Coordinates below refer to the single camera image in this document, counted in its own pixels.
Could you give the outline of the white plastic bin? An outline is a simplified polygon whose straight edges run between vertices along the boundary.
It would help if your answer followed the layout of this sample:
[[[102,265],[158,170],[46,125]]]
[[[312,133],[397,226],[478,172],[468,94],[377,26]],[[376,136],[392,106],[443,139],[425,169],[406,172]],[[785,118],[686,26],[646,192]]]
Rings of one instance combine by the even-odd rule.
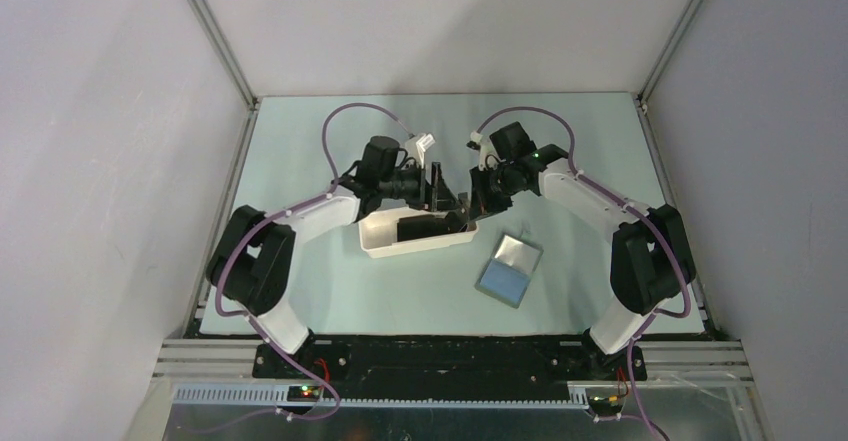
[[[397,234],[398,221],[424,214],[425,211],[408,207],[371,213],[357,223],[361,249],[372,259],[386,258],[469,243],[478,232],[477,225],[471,223],[461,233],[400,241]]]

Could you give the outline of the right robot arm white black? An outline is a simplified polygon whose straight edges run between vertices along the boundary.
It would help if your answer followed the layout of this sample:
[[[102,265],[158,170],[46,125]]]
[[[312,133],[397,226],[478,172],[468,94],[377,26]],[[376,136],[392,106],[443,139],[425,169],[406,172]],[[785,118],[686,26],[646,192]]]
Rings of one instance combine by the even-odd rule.
[[[585,372],[606,379],[622,364],[621,351],[658,315],[685,318],[692,310],[689,284],[696,276],[680,213],[652,208],[589,178],[572,153],[555,144],[537,146],[518,122],[490,136],[470,135],[479,162],[470,171],[469,215],[482,220],[508,210],[531,192],[566,208],[611,248],[608,308],[586,331]]]

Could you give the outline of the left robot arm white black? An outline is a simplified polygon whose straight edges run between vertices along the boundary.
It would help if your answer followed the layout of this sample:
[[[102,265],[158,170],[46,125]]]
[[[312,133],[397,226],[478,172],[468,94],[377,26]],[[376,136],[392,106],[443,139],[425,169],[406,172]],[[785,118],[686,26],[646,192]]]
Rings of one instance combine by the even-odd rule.
[[[224,298],[235,302],[235,315],[280,349],[277,363],[292,377],[308,375],[316,364],[315,349],[305,343],[312,332],[287,293],[300,248],[367,218],[386,199],[401,200],[415,210],[414,224],[427,234],[467,228],[469,195],[450,190],[439,163],[424,167],[402,161],[402,150],[397,140],[374,136],[327,192],[274,214],[249,205],[237,208],[207,262],[205,278],[216,289],[219,315],[229,314],[222,307]]]

